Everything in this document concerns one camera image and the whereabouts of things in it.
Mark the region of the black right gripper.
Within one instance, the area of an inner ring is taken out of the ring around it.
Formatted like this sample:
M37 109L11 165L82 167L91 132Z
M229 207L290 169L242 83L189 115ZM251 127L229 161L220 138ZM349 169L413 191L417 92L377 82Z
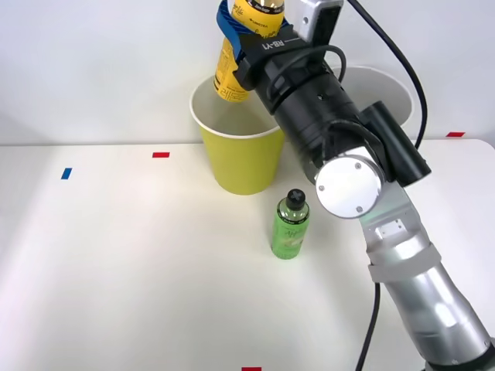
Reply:
M333 47L311 46L283 20L276 37L254 34L254 4L221 1L224 34L215 70L216 91L253 90L269 114L332 114L333 71L324 60Z

